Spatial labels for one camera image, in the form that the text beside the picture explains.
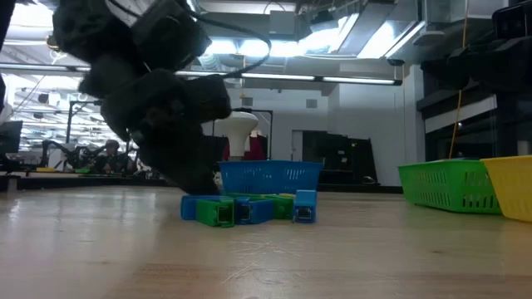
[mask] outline white lamp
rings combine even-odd
[[[246,139],[259,124],[257,116],[245,112],[233,112],[225,120],[217,120],[216,126],[229,139],[231,160],[241,160],[244,157]]]

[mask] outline blue basket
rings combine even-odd
[[[316,190],[320,163],[293,161],[220,162],[224,191],[239,194],[296,194]]]

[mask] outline yellow basket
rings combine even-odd
[[[532,222],[532,155],[483,159],[507,218]]]

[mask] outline table surface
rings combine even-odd
[[[210,228],[178,189],[0,199],[0,297],[530,298],[532,223],[385,194],[320,194],[318,222]]]

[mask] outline door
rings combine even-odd
[[[292,161],[303,161],[303,132],[292,131]]]

